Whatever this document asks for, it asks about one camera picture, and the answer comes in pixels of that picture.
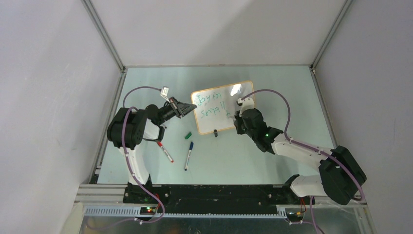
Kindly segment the green marker cap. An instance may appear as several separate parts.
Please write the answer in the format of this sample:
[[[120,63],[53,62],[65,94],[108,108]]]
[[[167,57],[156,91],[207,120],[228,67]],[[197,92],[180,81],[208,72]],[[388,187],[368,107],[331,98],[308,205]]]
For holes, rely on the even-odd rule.
[[[187,133],[187,135],[185,136],[185,139],[189,139],[191,136],[192,136],[192,133],[189,132],[189,133]]]

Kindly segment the yellow framed whiteboard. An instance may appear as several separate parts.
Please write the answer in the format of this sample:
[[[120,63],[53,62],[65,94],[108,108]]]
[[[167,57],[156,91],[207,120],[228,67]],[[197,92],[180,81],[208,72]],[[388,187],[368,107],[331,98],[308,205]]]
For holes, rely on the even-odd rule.
[[[205,135],[234,128],[234,115],[241,109],[237,100],[253,91],[253,82],[246,80],[192,92],[198,133]]]

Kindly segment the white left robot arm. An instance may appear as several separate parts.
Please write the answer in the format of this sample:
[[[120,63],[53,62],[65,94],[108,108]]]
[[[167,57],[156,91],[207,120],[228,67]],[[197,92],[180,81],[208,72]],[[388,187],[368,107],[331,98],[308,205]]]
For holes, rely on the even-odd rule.
[[[145,109],[121,107],[107,128],[107,139],[119,149],[128,168],[128,183],[140,185],[135,197],[142,203],[152,201],[154,190],[146,185],[150,173],[146,168],[140,144],[143,140],[161,144],[165,134],[164,123],[173,117],[183,118],[197,108],[171,97],[162,107],[154,104]]]

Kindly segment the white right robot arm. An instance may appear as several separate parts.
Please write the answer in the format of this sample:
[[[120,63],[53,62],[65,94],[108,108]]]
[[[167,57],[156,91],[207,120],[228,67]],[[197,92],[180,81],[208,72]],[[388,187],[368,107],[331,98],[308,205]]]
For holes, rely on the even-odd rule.
[[[288,157],[317,171],[317,175],[289,178],[283,197],[290,204],[313,195],[327,196],[338,204],[347,205],[367,180],[347,148],[322,148],[286,138],[282,130],[267,126],[261,112],[255,108],[237,111],[234,126],[237,134],[249,136],[262,152]]]

